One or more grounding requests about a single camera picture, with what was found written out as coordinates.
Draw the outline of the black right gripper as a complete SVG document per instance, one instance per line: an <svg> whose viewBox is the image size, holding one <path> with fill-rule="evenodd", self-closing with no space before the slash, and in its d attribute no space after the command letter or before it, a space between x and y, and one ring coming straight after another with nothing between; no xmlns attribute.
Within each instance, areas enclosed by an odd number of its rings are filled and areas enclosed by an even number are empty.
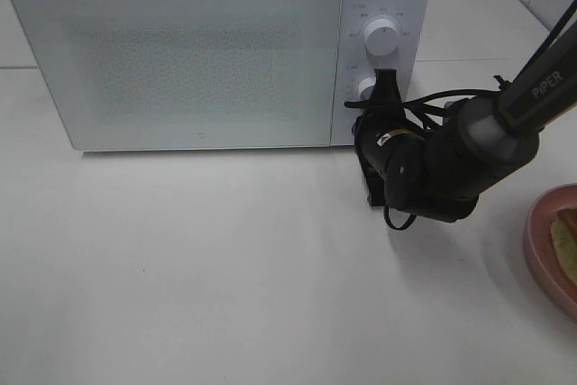
<svg viewBox="0 0 577 385"><path fill-rule="evenodd" d="M352 101L361 115L353 125L354 149L360 165L369 165L384 180L386 204L402 212L425 212L420 128L405 115L395 69L375 69L369 100Z"/></svg>

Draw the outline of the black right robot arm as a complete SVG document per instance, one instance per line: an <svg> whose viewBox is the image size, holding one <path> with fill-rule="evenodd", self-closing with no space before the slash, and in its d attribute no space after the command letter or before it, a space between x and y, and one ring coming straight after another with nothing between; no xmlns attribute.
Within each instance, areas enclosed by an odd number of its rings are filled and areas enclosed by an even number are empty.
<svg viewBox="0 0 577 385"><path fill-rule="evenodd" d="M454 223L482 192L527 165L545 126L576 104L576 5L570 4L514 80L496 90L452 89L408 102L397 72L376 69L360 110L353 147L370 206Z"/></svg>

